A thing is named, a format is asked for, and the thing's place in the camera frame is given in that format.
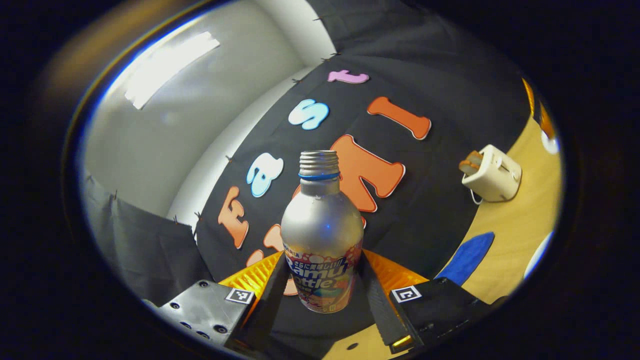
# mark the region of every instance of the black fabric backdrop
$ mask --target black fabric backdrop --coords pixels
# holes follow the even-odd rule
[[[491,47],[441,17],[400,1],[309,0],[340,55],[333,56],[293,86],[263,116],[233,155],[216,183],[196,227],[198,248],[214,279],[244,268],[282,213],[299,179],[301,151],[329,149],[340,136],[353,135],[364,149],[406,166],[388,198],[375,196],[364,247],[431,278],[454,254],[476,213],[460,184],[458,162],[486,144],[507,151],[522,132],[530,109],[521,74]],[[366,83],[328,82],[331,71],[368,74]],[[367,107],[375,98],[390,101],[432,121],[424,140]],[[304,99],[323,102],[330,113],[312,131],[287,121]],[[284,160],[280,177],[260,198],[251,195],[246,173],[268,152]],[[231,186],[244,208],[249,230],[240,250],[218,224]],[[284,297],[272,335],[310,356],[322,357],[335,341],[373,324],[361,284],[345,310],[321,315],[306,310],[297,297]]]
[[[117,199],[87,172],[83,199],[104,259],[139,298],[162,306],[198,280],[212,280],[190,226]]]

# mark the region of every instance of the silver bottle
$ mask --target silver bottle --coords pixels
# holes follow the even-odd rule
[[[360,212],[340,191],[335,151],[300,155],[300,193],[282,217],[282,242],[302,303],[334,313],[351,300],[364,230]]]

